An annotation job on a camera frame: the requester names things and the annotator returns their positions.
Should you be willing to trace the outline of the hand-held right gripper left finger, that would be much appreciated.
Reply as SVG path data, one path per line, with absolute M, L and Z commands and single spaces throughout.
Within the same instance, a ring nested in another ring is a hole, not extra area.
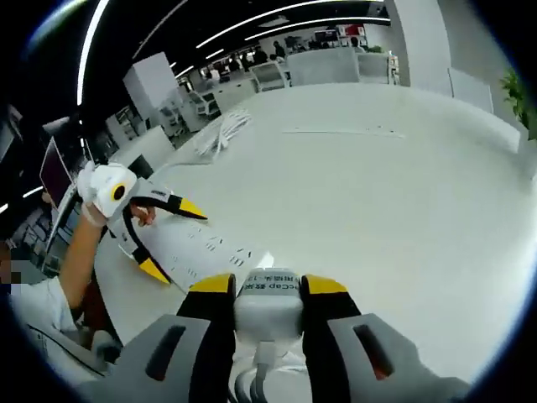
M 236 350 L 231 273 L 195 283 L 174 315 L 127 343 L 112 372 L 80 386 L 86 402 L 226 402 Z

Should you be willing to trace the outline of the person's left hand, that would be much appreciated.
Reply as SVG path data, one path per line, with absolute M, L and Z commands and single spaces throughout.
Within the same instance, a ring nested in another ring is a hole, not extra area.
M 139 207 L 133 203 L 128 205 L 128 210 L 133 217 L 138 219 L 138 225 L 143 227 L 150 225 L 156 218 L 153 207 Z M 108 219 L 96 208 L 93 203 L 83 202 L 81 206 L 82 222 L 93 228 L 103 228 L 108 224 Z

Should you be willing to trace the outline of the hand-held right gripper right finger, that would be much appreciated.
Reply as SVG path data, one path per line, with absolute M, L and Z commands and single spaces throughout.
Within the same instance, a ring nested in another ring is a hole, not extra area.
M 470 386 L 441 377 L 413 342 L 379 316 L 363 314 L 341 283 L 301 279 L 302 349 L 314 402 L 462 402 Z

